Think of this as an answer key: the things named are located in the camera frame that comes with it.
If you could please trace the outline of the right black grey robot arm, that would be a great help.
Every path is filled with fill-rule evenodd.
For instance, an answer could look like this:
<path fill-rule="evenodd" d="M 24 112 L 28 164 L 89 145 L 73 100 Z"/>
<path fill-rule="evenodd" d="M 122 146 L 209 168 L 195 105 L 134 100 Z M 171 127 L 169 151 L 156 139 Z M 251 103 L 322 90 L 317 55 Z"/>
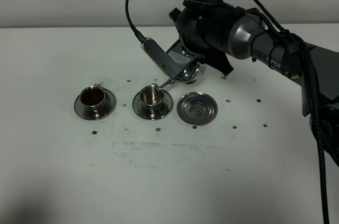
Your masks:
<path fill-rule="evenodd" d="M 169 17 L 179 33 L 179 44 L 198 62 L 223 75 L 233 68 L 228 56 L 261 61 L 302 89 L 302 114 L 313 116 L 316 87 L 319 119 L 310 119 L 312 131 L 321 128 L 324 150 L 338 161 L 338 53 L 302 42 L 287 30 L 277 31 L 258 9 L 233 7 L 222 0 L 185 0 L 184 9 Z"/>

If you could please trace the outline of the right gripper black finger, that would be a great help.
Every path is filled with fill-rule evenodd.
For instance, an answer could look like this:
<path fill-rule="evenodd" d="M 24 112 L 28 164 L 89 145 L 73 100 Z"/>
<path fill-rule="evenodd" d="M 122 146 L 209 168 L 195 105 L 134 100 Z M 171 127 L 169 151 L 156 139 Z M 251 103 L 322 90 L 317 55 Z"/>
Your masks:
<path fill-rule="evenodd" d="M 178 8 L 174 8 L 170 13 L 169 17 L 174 22 L 174 24 L 180 24 L 180 15 L 182 11 L 180 11 Z"/>
<path fill-rule="evenodd" d="M 225 77 L 234 70 L 226 54 L 218 49 L 207 50 L 204 63 L 220 71 Z"/>

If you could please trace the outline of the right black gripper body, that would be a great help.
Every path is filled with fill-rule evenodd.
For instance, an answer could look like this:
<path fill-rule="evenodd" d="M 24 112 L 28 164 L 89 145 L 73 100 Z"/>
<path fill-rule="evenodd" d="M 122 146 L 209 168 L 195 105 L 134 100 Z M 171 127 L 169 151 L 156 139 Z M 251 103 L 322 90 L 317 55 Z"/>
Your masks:
<path fill-rule="evenodd" d="M 184 49 L 197 61 L 206 61 L 219 51 L 244 58 L 228 43 L 233 26 L 244 16 L 242 7 L 223 0 L 184 0 L 183 5 L 184 10 L 176 16 L 176 28 Z"/>

